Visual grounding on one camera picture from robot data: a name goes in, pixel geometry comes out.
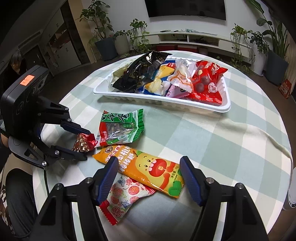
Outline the left white pot plant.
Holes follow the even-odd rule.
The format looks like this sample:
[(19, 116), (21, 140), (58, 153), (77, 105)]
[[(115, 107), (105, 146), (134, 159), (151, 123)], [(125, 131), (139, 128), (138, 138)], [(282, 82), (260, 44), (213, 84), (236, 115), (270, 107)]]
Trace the left white pot plant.
[(149, 40), (146, 30), (147, 23), (138, 19), (133, 19), (130, 23), (130, 30), (117, 31), (114, 36), (114, 45), (119, 57), (127, 57), (131, 53), (143, 54), (150, 51)]

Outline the white TV cabinet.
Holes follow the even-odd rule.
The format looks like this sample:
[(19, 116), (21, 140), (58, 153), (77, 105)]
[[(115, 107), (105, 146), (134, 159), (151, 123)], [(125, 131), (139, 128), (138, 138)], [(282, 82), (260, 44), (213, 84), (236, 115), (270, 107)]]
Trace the white TV cabinet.
[(240, 43), (240, 47), (236, 47), (234, 43), (225, 37), (205, 32), (184, 32), (184, 31), (159, 31), (145, 34), (145, 39), (149, 44), (177, 44), (192, 45), (213, 50), (215, 53), (232, 57), (236, 50), (241, 51), (243, 60), (250, 63), (250, 47), (244, 43)]

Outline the purple snack packet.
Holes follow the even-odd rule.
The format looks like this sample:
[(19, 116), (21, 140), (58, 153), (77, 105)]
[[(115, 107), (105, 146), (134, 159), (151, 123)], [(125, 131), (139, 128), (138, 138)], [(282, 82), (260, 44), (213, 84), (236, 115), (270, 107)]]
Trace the purple snack packet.
[(187, 92), (184, 89), (181, 89), (178, 86), (171, 85), (171, 87), (168, 89), (168, 92), (166, 93), (165, 97), (170, 97), (170, 98), (184, 98), (188, 96), (190, 93)]

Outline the red gift box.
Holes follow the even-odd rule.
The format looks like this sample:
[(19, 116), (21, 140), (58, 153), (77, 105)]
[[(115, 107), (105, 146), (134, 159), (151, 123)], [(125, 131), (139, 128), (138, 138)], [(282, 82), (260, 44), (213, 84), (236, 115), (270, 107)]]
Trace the red gift box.
[(292, 84), (291, 82), (286, 79), (282, 82), (282, 84), (279, 86), (278, 90), (283, 95), (285, 99), (288, 99), (291, 93)]

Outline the white plastic tray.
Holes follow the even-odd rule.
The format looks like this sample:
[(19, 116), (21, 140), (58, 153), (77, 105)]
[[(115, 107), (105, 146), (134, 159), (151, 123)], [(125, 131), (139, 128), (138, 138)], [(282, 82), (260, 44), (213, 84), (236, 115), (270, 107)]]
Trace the white plastic tray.
[(209, 111), (215, 111), (218, 113), (226, 113), (231, 109), (231, 101), (224, 77), (221, 77), (219, 82), (217, 83), (217, 89), (220, 95), (222, 96), (222, 104), (220, 106), (185, 99), (161, 97), (148, 94), (119, 92), (111, 86), (112, 78), (112, 73), (110, 73), (106, 77), (100, 78), (99, 83), (93, 88), (93, 93), (95, 95), (102, 95), (108, 98), (123, 99), (134, 102), (155, 103), (163, 106), (172, 106), (174, 108), (201, 108)]

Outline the black snack packet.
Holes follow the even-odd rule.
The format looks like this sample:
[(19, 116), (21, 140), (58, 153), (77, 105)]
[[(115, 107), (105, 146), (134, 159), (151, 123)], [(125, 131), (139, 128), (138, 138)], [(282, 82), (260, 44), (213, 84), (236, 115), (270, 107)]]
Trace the black snack packet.
[(150, 51), (137, 58), (112, 87), (127, 93), (136, 93), (146, 84), (153, 82), (160, 66), (171, 53)]

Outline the white red floral packet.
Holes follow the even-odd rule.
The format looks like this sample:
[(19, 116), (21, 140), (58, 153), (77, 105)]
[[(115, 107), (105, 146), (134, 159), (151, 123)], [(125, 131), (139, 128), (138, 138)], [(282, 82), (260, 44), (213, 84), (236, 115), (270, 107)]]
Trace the white red floral packet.
[(121, 175), (115, 179), (107, 199), (99, 207), (109, 223), (116, 225), (138, 199), (151, 196), (155, 192), (156, 190)]

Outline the white pot trailing plant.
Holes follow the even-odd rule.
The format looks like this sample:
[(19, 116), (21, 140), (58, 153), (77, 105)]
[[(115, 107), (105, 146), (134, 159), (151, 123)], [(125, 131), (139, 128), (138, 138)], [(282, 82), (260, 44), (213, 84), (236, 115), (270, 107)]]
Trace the white pot trailing plant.
[[(234, 57), (231, 60), (231, 65), (243, 73), (250, 74), (253, 72), (255, 75), (262, 77), (269, 52), (269, 45), (263, 39), (262, 33), (246, 30), (240, 25), (234, 24), (234, 28), (230, 33), (230, 40), (234, 47)], [(242, 44), (247, 47), (250, 66), (244, 64)]]

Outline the green snack packet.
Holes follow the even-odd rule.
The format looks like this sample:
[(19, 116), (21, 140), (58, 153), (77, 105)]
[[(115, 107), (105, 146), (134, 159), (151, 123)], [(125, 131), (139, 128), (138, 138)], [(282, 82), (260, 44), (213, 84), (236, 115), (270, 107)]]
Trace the green snack packet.
[(104, 111), (99, 123), (96, 147), (133, 143), (143, 132), (143, 109), (131, 113)]

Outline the red snack packet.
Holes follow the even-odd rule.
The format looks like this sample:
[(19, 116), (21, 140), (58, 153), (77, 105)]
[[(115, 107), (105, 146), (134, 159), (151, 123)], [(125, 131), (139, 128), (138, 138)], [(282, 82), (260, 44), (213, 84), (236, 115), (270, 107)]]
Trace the red snack packet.
[(192, 74), (193, 91), (186, 96), (186, 99), (220, 106), (222, 96), (217, 84), (228, 69), (214, 62), (201, 60), (196, 62), (194, 70)]

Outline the large plant dark pot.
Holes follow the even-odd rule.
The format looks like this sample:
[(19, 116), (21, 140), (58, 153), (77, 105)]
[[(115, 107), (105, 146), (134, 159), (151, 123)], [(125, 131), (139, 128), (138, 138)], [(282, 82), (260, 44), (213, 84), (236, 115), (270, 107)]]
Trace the large plant dark pot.
[(266, 79), (272, 84), (279, 86), (285, 76), (288, 68), (288, 63), (285, 60), (287, 49), (287, 29), (283, 30), (282, 22), (273, 22), (267, 20), (264, 10), (259, 2), (250, 0), (246, 1), (261, 14), (261, 17), (256, 20), (258, 26), (268, 25), (268, 29), (262, 32), (262, 35), (270, 35), (273, 49), (269, 50), (267, 58)]

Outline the orange fruit candy packet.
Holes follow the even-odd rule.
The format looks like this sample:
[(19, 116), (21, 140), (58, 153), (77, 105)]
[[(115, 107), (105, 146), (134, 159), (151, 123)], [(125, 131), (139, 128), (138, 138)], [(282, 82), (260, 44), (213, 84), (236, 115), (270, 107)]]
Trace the orange fruit candy packet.
[(102, 148), (93, 158), (107, 164), (111, 157), (117, 157), (119, 172), (133, 180), (179, 198), (184, 186), (180, 165), (125, 146), (112, 145)]

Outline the wall television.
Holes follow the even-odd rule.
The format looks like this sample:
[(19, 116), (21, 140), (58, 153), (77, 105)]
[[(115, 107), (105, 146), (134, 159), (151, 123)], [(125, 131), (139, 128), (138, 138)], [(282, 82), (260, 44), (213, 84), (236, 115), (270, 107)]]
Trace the wall television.
[(150, 18), (157, 16), (202, 16), (226, 20), (224, 0), (145, 0)]

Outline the small red brown packet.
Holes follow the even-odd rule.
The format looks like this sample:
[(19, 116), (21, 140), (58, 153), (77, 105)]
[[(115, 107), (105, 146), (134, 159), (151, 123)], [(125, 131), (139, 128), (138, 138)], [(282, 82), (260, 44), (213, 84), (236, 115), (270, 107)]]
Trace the small red brown packet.
[(85, 134), (80, 133), (77, 135), (72, 151), (88, 153), (95, 149), (98, 141), (93, 133)]

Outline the clear candy packet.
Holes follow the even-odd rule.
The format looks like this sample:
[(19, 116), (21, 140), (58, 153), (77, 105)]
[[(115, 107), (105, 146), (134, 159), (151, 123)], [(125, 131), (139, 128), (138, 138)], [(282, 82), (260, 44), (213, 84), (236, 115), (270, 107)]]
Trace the clear candy packet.
[(172, 75), (167, 78), (172, 85), (191, 93), (194, 89), (192, 73), (196, 67), (196, 62), (188, 59), (176, 59), (176, 68)]

